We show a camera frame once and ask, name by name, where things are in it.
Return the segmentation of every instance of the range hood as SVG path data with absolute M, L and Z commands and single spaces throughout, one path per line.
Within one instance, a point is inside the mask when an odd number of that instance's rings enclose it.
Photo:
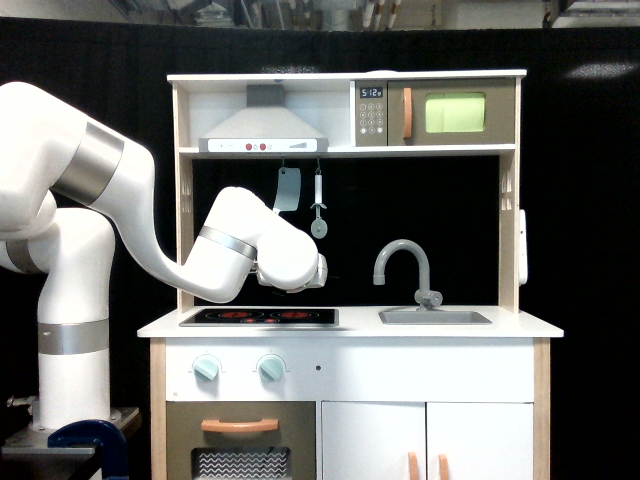
M 200 152 L 326 152 L 329 140 L 284 106 L 282 85 L 248 85 L 247 106 L 198 139 Z

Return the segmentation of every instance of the black curtain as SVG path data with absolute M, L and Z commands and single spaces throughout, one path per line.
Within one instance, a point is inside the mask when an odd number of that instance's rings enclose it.
M 566 332 L 552 342 L 555 479 L 628 474 L 637 450 L 639 66 L 639 29 L 318 33 L 0 19 L 0 84 L 37 85 L 152 152 L 156 227 L 169 256 L 175 214 L 167 74 L 527 69 L 521 203 L 530 280 L 521 288 L 521 308 Z M 196 223 L 225 185 L 247 186 L 273 202 L 281 162 L 195 163 Z M 316 165 L 287 166 L 302 169 L 303 197 L 286 218 L 308 230 Z M 432 285 L 446 303 L 496 303 L 497 158 L 321 166 L 329 234 L 318 246 L 329 262 L 327 286 L 285 297 L 250 279 L 235 303 L 411 303 L 417 267 L 409 255 L 389 263 L 388 286 L 371 285 L 375 255 L 402 237 L 425 248 Z M 0 271 L 0 399 L 37 392 L 43 281 Z M 133 479 L 149 478 L 148 341 L 136 330 L 174 307 L 175 290 L 118 244 L 110 294 L 112 405 L 138 406 L 145 418 L 131 445 Z M 25 412 L 0 407 L 1 438 L 27 422 Z

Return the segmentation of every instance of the sink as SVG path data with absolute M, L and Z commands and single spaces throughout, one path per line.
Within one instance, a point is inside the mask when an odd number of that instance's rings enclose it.
M 443 310 L 387 310 L 380 312 L 382 323 L 394 325 L 491 325 L 478 312 Z

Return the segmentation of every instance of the microwave window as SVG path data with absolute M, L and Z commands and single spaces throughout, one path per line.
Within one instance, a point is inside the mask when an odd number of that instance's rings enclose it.
M 480 92 L 427 94 L 427 133 L 484 131 L 485 100 L 485 94 Z
M 360 98 L 382 98 L 382 87 L 362 87 Z

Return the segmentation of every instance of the stovetop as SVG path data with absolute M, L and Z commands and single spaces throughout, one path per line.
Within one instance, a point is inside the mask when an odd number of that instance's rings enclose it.
M 338 325 L 335 308 L 205 308 L 180 323 L 181 327 L 287 327 Z

